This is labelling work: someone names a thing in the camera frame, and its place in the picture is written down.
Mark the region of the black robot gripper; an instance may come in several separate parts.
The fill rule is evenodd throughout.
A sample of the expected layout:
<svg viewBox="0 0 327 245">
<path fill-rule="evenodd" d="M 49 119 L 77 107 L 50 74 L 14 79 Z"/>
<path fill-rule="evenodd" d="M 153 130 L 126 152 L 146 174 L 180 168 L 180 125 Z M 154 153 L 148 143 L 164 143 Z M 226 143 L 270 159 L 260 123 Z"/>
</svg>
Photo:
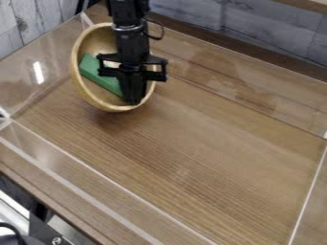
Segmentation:
<svg viewBox="0 0 327 245">
<path fill-rule="evenodd" d="M 140 104 L 146 93 L 146 80 L 166 81 L 166 60 L 149 54 L 150 36 L 145 24 L 112 25 L 112 30 L 116 52 L 97 54 L 98 75 L 118 78 L 125 103 Z"/>
</svg>

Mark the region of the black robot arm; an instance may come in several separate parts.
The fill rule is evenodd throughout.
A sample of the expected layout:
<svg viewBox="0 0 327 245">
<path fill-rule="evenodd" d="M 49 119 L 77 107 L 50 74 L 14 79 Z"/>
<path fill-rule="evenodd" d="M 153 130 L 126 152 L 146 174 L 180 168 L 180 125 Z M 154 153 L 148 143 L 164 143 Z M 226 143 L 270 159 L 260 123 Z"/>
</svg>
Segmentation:
<svg viewBox="0 0 327 245">
<path fill-rule="evenodd" d="M 105 2 L 113 21 L 116 53 L 97 54 L 98 75 L 117 78 L 124 102 L 137 105 L 146 95 L 148 82 L 166 81 L 166 60 L 149 52 L 149 39 L 161 40 L 164 36 L 148 34 L 149 0 Z"/>
</svg>

